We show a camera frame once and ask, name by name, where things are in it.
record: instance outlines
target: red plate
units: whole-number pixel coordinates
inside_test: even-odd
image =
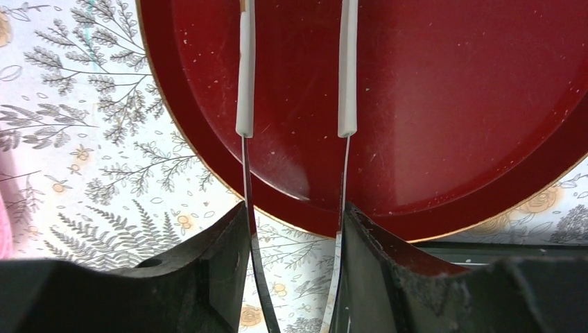
[[[239,2],[140,1],[160,87],[204,161],[242,193]],[[332,236],[340,1],[258,0],[257,206]],[[588,151],[585,0],[361,1],[348,198],[417,240],[472,226]]]

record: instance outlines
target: pink object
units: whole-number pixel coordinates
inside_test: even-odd
[[[12,255],[12,230],[6,214],[4,201],[0,194],[0,259],[8,259]]]

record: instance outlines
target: gold rim edge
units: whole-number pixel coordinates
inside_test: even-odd
[[[194,145],[192,144],[192,142],[187,138],[187,136],[184,133],[184,130],[182,128],[182,126],[178,123],[177,119],[175,118],[175,114],[173,113],[172,109],[169,106],[169,103],[167,101],[166,95],[164,90],[162,89],[160,83],[159,83],[159,78],[157,77],[157,72],[155,71],[155,68],[153,66],[153,61],[151,61],[151,55],[149,52],[149,43],[147,43],[146,38],[145,38],[145,30],[143,27],[143,19],[142,19],[142,14],[141,14],[141,0],[135,0],[135,5],[137,6],[137,20],[139,21],[139,32],[141,33],[141,41],[143,42],[143,46],[145,47],[145,54],[147,57],[147,61],[149,63],[149,69],[151,70],[151,74],[153,75],[153,81],[155,82],[155,85],[157,86],[159,93],[162,96],[162,101],[170,115],[170,117],[173,120],[173,123],[175,124],[176,128],[178,128],[178,130],[180,131],[181,136],[186,140],[186,143],[189,145],[190,149],[192,149],[192,151],[198,156],[198,159],[202,162],[202,164],[206,167],[206,169],[208,169],[215,177],[216,179],[218,179],[218,181],[223,184],[223,186],[225,186],[227,189],[229,189],[234,195],[236,195],[237,197],[239,197],[241,200],[244,200],[243,196],[236,190],[234,190],[232,187],[230,187],[209,165],[208,163],[206,163],[205,159],[202,158],[202,156],[200,156],[198,154],[198,150],[194,147]],[[512,207],[509,207],[506,210],[503,210],[502,212],[499,212],[498,214],[495,214],[494,216],[491,216],[487,219],[484,219],[478,223],[475,223],[473,225],[468,225],[467,227],[463,227],[461,229],[457,229],[451,232],[446,232],[444,234],[439,234],[436,236],[432,236],[432,237],[427,237],[427,238],[422,238],[422,239],[415,239],[415,240],[410,240],[407,241],[408,243],[419,243],[419,242],[423,242],[423,241],[432,241],[435,239],[439,239],[439,238],[443,238],[443,237],[448,237],[454,234],[458,234],[460,232],[464,232],[467,231],[469,229],[475,228],[479,225],[483,225],[484,223],[491,221],[492,219],[495,219],[498,216],[501,216],[502,214],[505,214],[507,212],[510,212],[514,209],[516,209],[517,207],[519,207],[520,205],[523,205],[524,203],[528,202],[529,200],[532,200],[534,197],[536,197],[538,194],[542,193],[543,191],[545,191],[546,189],[548,189],[549,187],[552,187],[555,183],[557,183],[559,180],[561,180],[566,174],[568,174],[570,171],[572,171],[574,168],[576,168],[586,157],[588,157],[588,153],[584,154],[584,156],[582,156],[576,163],[574,163],[573,166],[570,166],[566,171],[564,171],[563,173],[561,173],[553,182],[548,183],[545,187],[541,188],[539,191],[536,191],[533,195],[525,198],[524,200],[521,200],[520,202],[518,202],[516,205],[513,205]],[[297,227],[296,225],[293,225],[291,223],[285,222],[284,220],[281,220],[279,218],[277,218],[276,216],[273,216],[272,214],[266,212],[265,210],[261,209],[259,206],[254,205],[255,209],[262,213],[263,215],[269,217],[270,219],[281,223],[283,225],[285,225],[288,228],[292,228],[294,230],[300,231],[300,232],[305,232],[307,234],[312,234],[315,237],[320,237],[320,238],[326,238],[326,239],[335,239],[335,237],[330,237],[330,236],[325,236],[322,234],[317,234],[315,232],[310,232],[308,230],[305,230],[301,227]]]

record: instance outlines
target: red tray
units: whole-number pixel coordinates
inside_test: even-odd
[[[243,191],[235,133],[239,2],[142,0],[177,124]],[[258,0],[254,201],[333,236],[340,1]],[[360,1],[358,132],[348,199],[407,240],[467,228],[545,188],[588,152],[585,0]]]

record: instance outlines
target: floral tablecloth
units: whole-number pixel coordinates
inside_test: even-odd
[[[581,162],[522,206],[442,240],[584,244],[587,178]],[[134,266],[239,201],[172,122],[135,3],[122,0],[0,1],[0,193],[10,220],[0,207],[0,257],[99,270]],[[333,300],[334,240],[257,216],[283,332],[319,332]],[[135,240],[117,237],[121,223]],[[154,235],[156,248],[137,241]],[[251,271],[241,330],[266,331]]]

